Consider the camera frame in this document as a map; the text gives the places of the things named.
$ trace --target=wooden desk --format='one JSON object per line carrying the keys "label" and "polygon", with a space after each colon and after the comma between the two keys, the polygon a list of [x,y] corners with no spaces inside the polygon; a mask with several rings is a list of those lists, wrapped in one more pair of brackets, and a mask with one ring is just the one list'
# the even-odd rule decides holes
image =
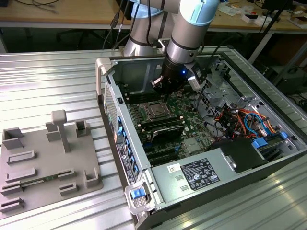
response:
{"label": "wooden desk", "polygon": [[114,0],[60,0],[53,5],[57,14],[10,0],[8,7],[0,7],[0,21],[2,23],[84,23],[109,26],[119,9]]}
{"label": "wooden desk", "polygon": [[[259,15],[263,12],[263,9],[246,0],[237,4],[240,6],[251,5]],[[10,0],[8,7],[0,8],[0,27],[109,29],[110,23],[119,8],[114,0],[60,0],[54,3],[54,6],[58,14]],[[249,59],[251,63],[274,33],[307,34],[307,30],[293,25],[287,20],[288,18],[281,16],[281,20],[275,23]],[[129,28],[130,21],[125,20],[123,29]],[[246,23],[239,15],[231,17],[217,10],[209,31],[257,33],[259,29],[260,26]]]}

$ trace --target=black cable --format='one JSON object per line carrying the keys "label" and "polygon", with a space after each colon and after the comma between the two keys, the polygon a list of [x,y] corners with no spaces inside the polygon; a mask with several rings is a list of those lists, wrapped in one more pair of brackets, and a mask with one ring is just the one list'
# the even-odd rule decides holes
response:
{"label": "black cable", "polygon": [[146,33],[146,41],[149,46],[151,46],[149,42],[149,31],[152,26],[152,16],[150,12],[150,0],[147,0],[147,11],[148,11],[148,28],[147,28],[147,33]]}
{"label": "black cable", "polygon": [[111,35],[112,30],[117,26],[117,23],[118,23],[118,20],[119,20],[119,13],[120,13],[120,10],[121,10],[121,7],[122,7],[123,3],[124,3],[124,0],[121,0],[120,5],[119,5],[119,9],[118,9],[117,13],[114,15],[114,18],[113,18],[113,20],[112,20],[112,22],[111,22],[110,31],[109,31],[109,33],[107,33],[106,38],[105,38],[105,41],[104,41],[104,43],[103,43],[103,45],[102,45],[102,49],[105,49],[105,45],[106,45],[107,39],[108,39],[109,36]]}
{"label": "black cable", "polygon": [[307,100],[301,100],[298,102],[298,105],[305,111],[307,112]]}
{"label": "black cable", "polygon": [[120,32],[121,32],[121,28],[122,28],[123,23],[124,23],[125,15],[126,15],[126,12],[127,12],[127,9],[128,9],[128,5],[129,5],[128,3],[129,3],[129,2],[127,2],[126,6],[125,6],[124,15],[123,15],[123,18],[121,19],[121,22],[120,22],[120,27],[119,27],[118,34],[117,34],[116,39],[115,39],[115,44],[116,44],[117,41],[118,41],[119,34],[120,34]]}
{"label": "black cable", "polygon": [[254,3],[255,3],[256,6],[258,6],[258,7],[260,7],[260,8],[262,7],[262,6],[258,5],[258,4],[256,4],[257,2],[254,2]]}
{"label": "black cable", "polygon": [[55,0],[55,1],[52,1],[52,2],[48,2],[48,3],[39,3],[39,4],[29,4],[29,3],[26,3],[26,2],[22,2],[22,1],[19,1],[19,0],[15,0],[16,2],[19,2],[21,4],[24,4],[24,5],[28,5],[28,6],[45,6],[45,5],[50,5],[52,3],[56,3],[58,1],[61,1],[61,0]]}
{"label": "black cable", "polygon": [[[39,5],[40,2],[38,2],[38,1],[32,0],[32,3],[34,4],[35,7],[39,8],[39,9],[41,9],[41,10],[50,11],[50,12],[52,12],[52,13],[59,13],[59,12],[57,12],[56,10],[47,9],[47,8],[44,8],[44,7],[40,6],[40,5]],[[46,6],[46,7],[51,7],[51,8],[54,7],[53,5],[45,5],[45,6]]]}
{"label": "black cable", "polygon": [[203,52],[203,49],[205,48],[205,42],[204,42],[204,40],[202,41],[201,44],[202,44],[201,50],[197,53],[196,56],[198,56],[199,54],[201,54],[201,53]]}
{"label": "black cable", "polygon": [[269,15],[269,13],[267,13],[267,15],[265,16],[265,19],[264,19],[264,22],[263,22],[263,24],[262,24],[262,27],[261,27],[261,29],[260,29],[260,31],[259,31],[259,34],[261,33],[261,31],[262,31],[262,29],[263,29],[263,27],[264,27],[264,25],[265,25],[265,22],[267,21],[268,15]]}
{"label": "black cable", "polygon": [[294,101],[294,103],[296,104],[296,105],[298,105],[299,106],[299,104],[296,102],[296,99],[295,98],[293,98],[293,97],[290,97],[290,96],[287,96],[288,98],[290,98],[290,99],[292,99],[293,101]]}
{"label": "black cable", "polygon": [[214,118],[214,116],[213,116],[213,115],[206,115],[206,116],[202,117],[202,120],[203,120],[203,119],[205,119],[205,117]]}
{"label": "black cable", "polygon": [[303,97],[302,94],[298,93],[298,95],[299,95],[301,98],[303,98],[303,100],[307,100],[307,98],[306,98],[306,97]]}
{"label": "black cable", "polygon": [[216,138],[218,138],[217,135],[218,135],[219,131],[218,131],[218,129],[217,129],[216,124],[217,124],[217,121],[214,123],[214,125],[215,125],[215,129],[216,129]]}
{"label": "black cable", "polygon": [[[224,40],[215,48],[215,50],[214,50],[213,53],[211,54],[210,59],[209,59],[207,65],[206,65],[206,67],[205,67],[205,71],[206,71],[205,75],[207,75],[208,68],[209,68],[210,64],[212,63],[213,58],[214,58],[214,55],[216,54],[217,50],[218,50],[224,43],[226,43],[226,42],[228,42],[229,40],[231,40],[233,37],[234,37],[234,35],[232,35],[232,36],[230,36],[230,37],[224,39]],[[202,90],[201,90],[201,92],[200,92],[200,94],[199,94],[199,96],[198,96],[196,111],[198,111],[198,107],[199,107],[200,101],[201,101],[201,95],[202,95],[202,93],[203,93],[204,90],[205,90],[205,87],[202,88]]]}
{"label": "black cable", "polygon": [[138,5],[138,6],[136,7],[136,11],[135,11],[134,17],[133,17],[133,19],[132,19],[132,24],[131,24],[131,28],[130,28],[129,34],[127,34],[124,38],[122,38],[119,42],[117,42],[117,43],[112,47],[112,49],[116,49],[122,41],[124,41],[127,37],[130,36],[131,31],[132,31],[133,26],[134,26],[136,14],[138,13],[138,10],[139,10],[139,6],[140,6],[140,5]]}
{"label": "black cable", "polygon": [[286,7],[286,5],[288,4],[289,1],[292,0],[285,0],[283,7],[281,7],[278,12],[275,14],[275,16],[273,17],[272,21],[269,23],[269,25],[266,27],[266,29],[264,30],[264,32],[262,33],[262,37],[258,43],[258,45],[260,44],[260,42],[263,40],[263,38],[265,37],[265,35],[267,35],[268,31],[271,29],[271,27],[273,26],[273,24],[277,21],[279,15],[281,15],[281,13],[283,12],[284,8]]}

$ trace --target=blue latch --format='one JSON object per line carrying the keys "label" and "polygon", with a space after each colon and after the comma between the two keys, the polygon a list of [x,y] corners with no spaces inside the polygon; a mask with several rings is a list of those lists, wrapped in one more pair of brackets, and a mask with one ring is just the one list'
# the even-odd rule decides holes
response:
{"label": "blue latch", "polygon": [[281,132],[281,133],[280,133],[280,136],[281,136],[283,139],[287,139],[287,138],[288,138],[288,135],[287,135],[285,132]]}
{"label": "blue latch", "polygon": [[132,199],[138,199],[141,198],[143,196],[146,196],[145,190],[143,188],[140,189],[136,189],[131,191],[131,195],[132,195]]}
{"label": "blue latch", "polygon": [[137,165],[134,166],[134,172],[136,175],[139,175],[139,167]]}
{"label": "blue latch", "polygon": [[255,146],[256,148],[260,148],[262,146],[267,145],[268,143],[265,141],[264,138],[257,138],[253,141],[253,146]]}
{"label": "blue latch", "polygon": [[117,131],[118,135],[122,135],[122,133],[123,133],[123,126],[119,127]]}
{"label": "blue latch", "polygon": [[132,162],[132,165],[134,165],[134,163],[135,163],[135,158],[134,158],[134,156],[131,157],[131,162]]}
{"label": "blue latch", "polygon": [[131,155],[132,155],[132,150],[131,150],[131,148],[129,147],[129,148],[128,148],[128,157],[131,157]]}

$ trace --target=cable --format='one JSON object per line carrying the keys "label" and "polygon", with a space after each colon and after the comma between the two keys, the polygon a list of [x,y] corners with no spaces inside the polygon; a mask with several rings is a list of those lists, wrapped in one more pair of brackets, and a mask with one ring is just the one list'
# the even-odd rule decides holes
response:
{"label": "cable", "polygon": [[303,98],[303,100],[307,100],[307,98],[306,98],[306,97],[303,97],[301,93],[298,93],[298,95],[299,95],[301,98]]}
{"label": "cable", "polygon": [[258,5],[258,4],[257,4],[257,2],[254,2],[254,3],[255,3],[255,5],[256,5],[256,6],[258,6],[258,7],[262,8],[262,6]]}
{"label": "cable", "polygon": [[202,47],[201,47],[201,50],[197,53],[196,56],[198,56],[199,54],[201,54],[203,52],[203,49],[205,48],[205,42],[204,40],[202,41]]}
{"label": "cable", "polygon": [[264,30],[264,32],[262,33],[262,36],[261,38],[259,39],[259,42],[257,42],[255,44],[255,46],[253,46],[251,49],[250,49],[250,52],[249,54],[246,56],[246,59],[248,60],[252,54],[254,53],[254,50],[256,50],[256,48],[259,46],[259,44],[261,43],[261,41],[264,39],[265,35],[267,35],[267,33],[269,32],[269,30],[271,29],[271,27],[274,25],[274,23],[277,21],[278,17],[281,15],[281,13],[283,12],[283,9],[286,7],[287,3],[289,1],[292,1],[292,0],[285,0],[284,2],[284,5],[283,7],[281,7],[278,12],[275,14],[275,16],[273,17],[273,19],[271,20],[271,22],[269,23],[269,25],[266,27],[266,29]]}
{"label": "cable", "polygon": [[[44,8],[44,7],[40,6],[41,3],[38,2],[38,1],[32,0],[32,3],[34,4],[34,6],[36,6],[37,8],[39,8],[39,9],[41,9],[41,10],[50,11],[50,12],[52,12],[52,13],[59,13],[59,12],[56,11],[56,10],[51,10],[51,9],[47,9],[47,8]],[[46,7],[54,8],[53,5],[46,5]]]}
{"label": "cable", "polygon": [[218,131],[218,127],[217,127],[216,124],[217,124],[217,121],[214,123],[214,126],[215,126],[215,130],[216,130],[216,135],[215,136],[216,136],[216,138],[218,138],[217,135],[218,135],[219,131]]}
{"label": "cable", "polygon": [[261,33],[261,31],[262,31],[262,29],[263,29],[263,27],[264,27],[264,25],[265,25],[265,22],[267,21],[267,18],[268,18],[268,13],[267,13],[267,15],[265,16],[265,19],[264,19],[264,22],[263,22],[263,24],[262,24],[262,27],[261,27],[261,29],[260,29],[260,31],[259,31],[259,34]]}
{"label": "cable", "polygon": [[128,4],[128,2],[127,2],[126,6],[125,6],[125,10],[124,10],[124,15],[123,15],[123,18],[121,19],[121,22],[120,22],[120,26],[119,26],[118,34],[117,34],[116,39],[115,39],[115,44],[116,44],[116,43],[117,43],[117,41],[118,41],[119,34],[120,34],[120,32],[121,32],[121,28],[122,28],[122,26],[123,26],[124,19],[125,19],[125,15],[126,15],[126,12],[127,12],[127,9],[128,9],[128,5],[129,5],[129,4]]}
{"label": "cable", "polygon": [[[245,114],[257,114],[258,116],[260,117],[263,117],[263,118],[266,118],[266,116],[260,114],[260,113],[257,113],[256,111],[249,111],[249,110],[246,110],[246,109],[239,109],[239,112],[242,112],[242,113],[245,113]],[[276,131],[273,129],[272,125],[270,124],[269,120],[265,121],[268,123],[267,125],[267,128],[270,130],[271,133],[276,133]]]}
{"label": "cable", "polygon": [[[226,43],[227,41],[231,40],[233,37],[235,37],[235,36],[232,35],[232,36],[230,36],[230,37],[224,39],[224,40],[215,48],[215,50],[213,51],[213,53],[212,53],[211,56],[210,56],[210,59],[209,59],[209,61],[208,61],[208,64],[207,64],[206,67],[205,67],[205,71],[206,71],[206,72],[205,72],[205,75],[207,75],[208,68],[209,68],[211,62],[213,61],[214,55],[216,54],[217,50],[218,50],[224,43]],[[201,92],[200,92],[200,94],[199,94],[199,96],[198,96],[198,99],[197,99],[196,111],[198,111],[198,107],[199,107],[200,101],[201,101],[201,95],[202,95],[202,93],[203,93],[204,90],[205,90],[205,87],[203,86],[203,88],[202,88],[202,90],[201,90]]]}
{"label": "cable", "polygon": [[131,28],[130,28],[129,34],[127,34],[124,38],[122,38],[119,42],[117,42],[117,43],[112,47],[112,49],[116,49],[122,41],[124,41],[127,37],[130,36],[131,31],[132,31],[133,26],[134,26],[135,17],[136,17],[136,15],[137,15],[137,13],[138,13],[138,10],[139,10],[139,6],[140,6],[140,5],[138,5],[138,6],[136,7],[135,14],[134,14],[134,17],[133,17],[133,20],[132,20],[132,24],[131,24]]}
{"label": "cable", "polygon": [[206,115],[206,116],[202,117],[202,120],[205,119],[206,117],[214,118],[213,115]]}
{"label": "cable", "polygon": [[55,1],[51,1],[51,2],[48,2],[48,3],[39,3],[39,4],[29,4],[29,3],[26,3],[26,2],[22,2],[22,1],[19,1],[19,0],[15,0],[16,2],[19,2],[21,4],[24,4],[24,5],[28,5],[28,6],[46,6],[46,5],[50,5],[52,3],[56,3],[58,1],[61,1],[61,0],[55,0]]}
{"label": "cable", "polygon": [[218,126],[216,126],[216,123],[217,123],[217,121],[216,121],[216,122],[214,123],[214,125],[213,125],[213,124],[211,124],[211,123],[205,121],[205,122],[204,122],[204,125],[205,125],[205,127],[206,127],[206,125],[210,125],[210,126],[212,126],[212,127],[215,127],[216,129],[220,130],[222,133],[224,133],[224,130],[223,130],[223,129],[221,129],[221,128],[219,128]]}
{"label": "cable", "polygon": [[290,99],[292,99],[293,101],[294,101],[294,103],[296,104],[296,105],[298,105],[298,103],[296,102],[296,99],[295,98],[293,98],[293,97],[291,97],[291,96],[287,96],[288,98],[290,98]]}
{"label": "cable", "polygon": [[237,117],[238,117],[238,121],[240,122],[240,124],[241,124],[241,126],[242,126],[243,134],[245,135],[245,134],[246,134],[246,129],[245,129],[244,125],[243,125],[243,122],[242,122],[242,120],[241,120],[241,118],[240,118],[239,115],[237,115]]}
{"label": "cable", "polygon": [[149,42],[149,31],[150,28],[152,27],[152,16],[150,12],[150,0],[147,0],[147,11],[148,11],[148,28],[147,28],[147,33],[146,33],[146,42],[149,46],[151,46]]}
{"label": "cable", "polygon": [[105,49],[107,39],[111,35],[112,30],[117,26],[117,23],[118,23],[118,20],[119,20],[119,13],[120,13],[121,7],[123,6],[123,3],[124,3],[124,0],[121,0],[120,5],[119,5],[119,9],[118,9],[117,13],[114,15],[114,18],[112,19],[112,22],[111,22],[111,25],[110,25],[111,28],[110,28],[109,33],[107,33],[107,35],[106,35],[106,38],[105,38],[104,43],[102,45],[102,49]]}
{"label": "cable", "polygon": [[265,130],[265,132],[266,132],[267,134],[269,134],[269,135],[271,134],[271,131],[265,126],[265,124],[263,123],[263,120],[261,119],[261,117],[260,117],[258,114],[254,114],[254,113],[246,114],[246,116],[244,117],[244,124],[245,124],[245,127],[246,127],[250,132],[256,134],[256,136],[258,137],[258,134],[257,134],[254,130],[250,129],[250,128],[248,127],[248,125],[247,125],[247,117],[248,117],[249,115],[254,115],[256,118],[258,118],[258,119],[260,120],[260,122],[261,122],[261,124],[262,124],[262,127],[263,127],[263,129]]}

